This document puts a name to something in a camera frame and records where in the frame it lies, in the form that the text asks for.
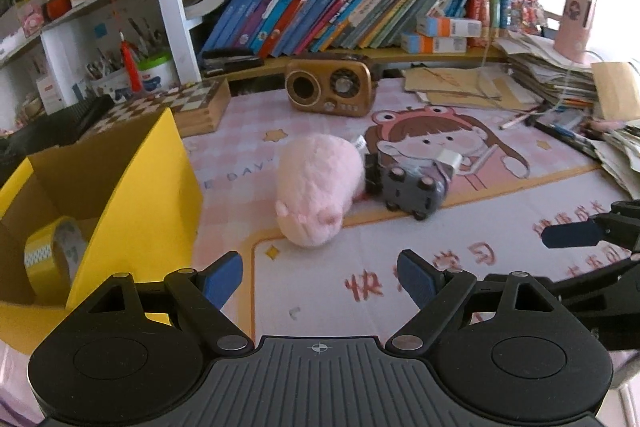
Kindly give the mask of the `grey toy car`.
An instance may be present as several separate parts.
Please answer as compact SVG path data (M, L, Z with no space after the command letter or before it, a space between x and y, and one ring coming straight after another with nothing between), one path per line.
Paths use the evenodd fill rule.
M429 159L424 166L401 162L384 166L378 154L364 156L366 193L388 210L408 213L418 221L439 210L455 173L454 165L439 159Z

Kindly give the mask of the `white usb charger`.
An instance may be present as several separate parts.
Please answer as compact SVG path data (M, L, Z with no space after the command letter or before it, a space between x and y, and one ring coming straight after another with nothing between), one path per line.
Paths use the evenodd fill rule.
M452 178L459 171L462 159L463 156L454 150L445 150L443 148L434 161L438 165L438 168L442 170L448 178Z

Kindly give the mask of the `yellow tape roll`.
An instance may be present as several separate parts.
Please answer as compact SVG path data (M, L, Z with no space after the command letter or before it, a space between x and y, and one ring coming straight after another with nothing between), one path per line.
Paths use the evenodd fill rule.
M24 267L37 303L65 305L87 246L71 217L61 217L29 236Z

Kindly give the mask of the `pink plush pig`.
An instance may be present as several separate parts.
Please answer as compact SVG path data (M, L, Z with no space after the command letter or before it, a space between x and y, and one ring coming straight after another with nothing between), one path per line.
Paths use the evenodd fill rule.
M293 244L314 248L340 233L364 191L364 156L357 141L313 133L282 148L277 169L276 219Z

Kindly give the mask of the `pink cartoon desk mat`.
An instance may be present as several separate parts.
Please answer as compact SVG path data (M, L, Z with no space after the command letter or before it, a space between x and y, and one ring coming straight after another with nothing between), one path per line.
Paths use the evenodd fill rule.
M296 112L280 91L234 98L217 131L181 139L203 196L188 267L239 251L243 283L224 312L254 337L387 338L414 311L396 275L397 255L406 248L439 269L478 277L524 270L564 280L626 259L626 249L608 243L544 247L545 227L585 221L623 192L581 153L535 128L500 130L502 118L492 110L422 106L396 80L381 83L373 114L360 119ZM432 135L439 119L472 121L491 155L471 176L454 180L434 216L416 221L366 199L329 244L305 249L284 238L274 201L285 144L311 132L350 139L409 124ZM26 378L29 355L1 340L1 417L9 424L40 418Z

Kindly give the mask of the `yellow cardboard box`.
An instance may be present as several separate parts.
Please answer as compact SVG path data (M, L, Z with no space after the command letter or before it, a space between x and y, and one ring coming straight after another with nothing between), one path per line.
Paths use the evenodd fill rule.
M26 157L1 187L1 340L35 347L110 275L161 280L191 263L203 196L170 110ZM46 306L23 259L32 234L74 219L87 248L66 300Z

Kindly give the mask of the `kraft envelope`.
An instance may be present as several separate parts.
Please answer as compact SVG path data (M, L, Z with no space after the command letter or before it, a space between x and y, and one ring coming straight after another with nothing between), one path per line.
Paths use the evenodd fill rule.
M624 62L591 65L602 116L606 120L631 121L640 117L639 74Z

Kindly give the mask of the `pink white pen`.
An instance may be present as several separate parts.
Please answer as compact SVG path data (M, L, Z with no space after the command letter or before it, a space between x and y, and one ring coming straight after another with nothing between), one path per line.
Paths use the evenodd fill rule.
M514 116L514 117L510 118L509 120L507 120L506 122L504 122L503 124L500 124L499 129L500 130L511 129L516 124L521 124L521 122L526 121L530 116L534 116L534 113L526 113L526 114L521 114L521 115L518 115L518 116Z

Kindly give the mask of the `stack of papers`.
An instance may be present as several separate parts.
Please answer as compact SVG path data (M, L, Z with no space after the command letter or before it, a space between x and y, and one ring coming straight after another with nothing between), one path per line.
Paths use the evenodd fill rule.
M542 98L534 121L553 128L563 140L599 161L631 197L639 196L639 118L602 116L591 65L606 62L587 51L585 64L567 60L548 38L509 31L495 41L506 54L510 74Z

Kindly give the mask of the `pink cylinder holder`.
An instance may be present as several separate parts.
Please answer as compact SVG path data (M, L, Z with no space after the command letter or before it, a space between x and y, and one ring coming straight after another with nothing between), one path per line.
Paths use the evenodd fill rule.
M553 49L567 60L585 64L595 10L596 0L565 0Z

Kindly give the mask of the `brown retro radio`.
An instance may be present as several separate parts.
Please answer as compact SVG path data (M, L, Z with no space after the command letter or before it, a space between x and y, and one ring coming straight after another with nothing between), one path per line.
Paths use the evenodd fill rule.
M308 113L363 117L370 113L381 69L361 54L318 53L295 57L284 72L291 105Z

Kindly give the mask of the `orange white box lower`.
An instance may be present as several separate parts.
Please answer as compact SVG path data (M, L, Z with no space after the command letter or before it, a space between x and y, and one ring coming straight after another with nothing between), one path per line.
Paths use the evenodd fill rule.
M400 46L409 54L465 54L468 39L403 34Z

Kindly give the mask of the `orange white box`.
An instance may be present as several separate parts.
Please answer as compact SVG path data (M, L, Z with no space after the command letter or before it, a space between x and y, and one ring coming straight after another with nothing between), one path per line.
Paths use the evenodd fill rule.
M400 46L409 54L465 54L468 39L403 34Z
M482 22L468 18L422 17L416 24L416 32L425 37L480 38Z

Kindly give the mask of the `orange white box upper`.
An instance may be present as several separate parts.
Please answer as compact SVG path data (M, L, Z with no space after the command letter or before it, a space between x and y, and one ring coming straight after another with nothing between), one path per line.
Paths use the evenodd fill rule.
M416 24L416 32L425 37L480 38L482 22L468 18L422 17Z

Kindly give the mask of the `row of leaning books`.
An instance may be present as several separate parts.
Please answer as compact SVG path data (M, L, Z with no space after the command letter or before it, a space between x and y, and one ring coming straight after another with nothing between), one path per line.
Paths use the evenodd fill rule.
M224 0L198 56L401 49L401 36L428 16L480 20L482 35L466 50L484 48L509 31L537 32L539 9L539 0Z

